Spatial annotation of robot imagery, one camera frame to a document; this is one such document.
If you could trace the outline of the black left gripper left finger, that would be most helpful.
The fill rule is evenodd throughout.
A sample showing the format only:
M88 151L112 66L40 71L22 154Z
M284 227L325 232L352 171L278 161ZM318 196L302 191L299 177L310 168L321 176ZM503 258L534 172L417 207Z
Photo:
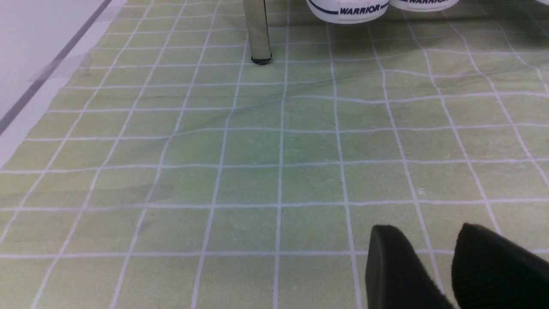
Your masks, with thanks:
M369 309L453 309L397 227L371 229L365 292Z

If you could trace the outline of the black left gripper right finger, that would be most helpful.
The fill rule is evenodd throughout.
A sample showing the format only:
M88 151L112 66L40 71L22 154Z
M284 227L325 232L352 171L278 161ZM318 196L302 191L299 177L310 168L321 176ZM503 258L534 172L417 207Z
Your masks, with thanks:
M461 309L546 309L549 264L479 224L459 231L451 266Z

